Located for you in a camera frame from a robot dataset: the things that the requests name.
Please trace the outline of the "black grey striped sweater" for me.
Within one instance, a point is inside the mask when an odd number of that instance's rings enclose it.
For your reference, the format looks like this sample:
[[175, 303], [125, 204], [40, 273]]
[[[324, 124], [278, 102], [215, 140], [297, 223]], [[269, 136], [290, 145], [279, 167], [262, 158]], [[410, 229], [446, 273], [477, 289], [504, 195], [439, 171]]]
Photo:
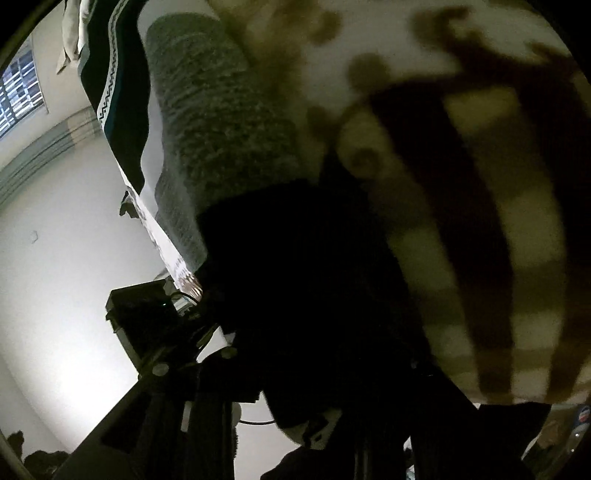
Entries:
[[[408, 438], [433, 366], [412, 248], [453, 266], [470, 205], [450, 1], [94, 1], [85, 93], [143, 217], [260, 368], [284, 432]], [[401, 253], [388, 246], [394, 237]]]

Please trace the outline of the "green curtain left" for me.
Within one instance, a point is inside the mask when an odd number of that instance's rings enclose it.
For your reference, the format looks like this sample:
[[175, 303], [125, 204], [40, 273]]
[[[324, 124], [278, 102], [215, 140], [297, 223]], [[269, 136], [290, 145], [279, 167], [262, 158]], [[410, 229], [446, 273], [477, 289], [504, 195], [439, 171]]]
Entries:
[[101, 136], [100, 123], [91, 107], [49, 129], [2, 168], [1, 208], [53, 161]]

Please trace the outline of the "window with metal grille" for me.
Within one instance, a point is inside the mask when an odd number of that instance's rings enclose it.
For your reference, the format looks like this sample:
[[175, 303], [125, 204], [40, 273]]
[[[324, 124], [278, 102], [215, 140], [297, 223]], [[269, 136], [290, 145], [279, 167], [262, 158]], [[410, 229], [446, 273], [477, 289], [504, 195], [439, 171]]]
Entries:
[[20, 121], [44, 106], [33, 47], [26, 41], [1, 74], [0, 134], [6, 136]]

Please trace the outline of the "beige folded garment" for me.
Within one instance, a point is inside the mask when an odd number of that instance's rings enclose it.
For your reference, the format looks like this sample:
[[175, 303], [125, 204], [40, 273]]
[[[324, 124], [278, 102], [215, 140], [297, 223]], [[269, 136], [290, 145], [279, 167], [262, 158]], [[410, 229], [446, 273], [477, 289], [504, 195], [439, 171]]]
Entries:
[[94, 7], [93, 0], [68, 0], [64, 2], [61, 21], [62, 47], [56, 64], [57, 75], [67, 67], [76, 67], [87, 43], [87, 30]]

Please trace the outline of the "floral bed blanket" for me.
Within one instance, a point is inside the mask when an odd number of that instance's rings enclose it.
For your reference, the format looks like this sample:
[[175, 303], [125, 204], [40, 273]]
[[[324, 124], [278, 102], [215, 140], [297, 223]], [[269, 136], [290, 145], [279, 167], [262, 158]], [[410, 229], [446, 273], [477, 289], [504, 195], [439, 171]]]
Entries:
[[471, 401], [590, 396], [590, 85], [525, 1], [129, 1], [117, 160], [180, 289], [322, 359], [370, 327]]

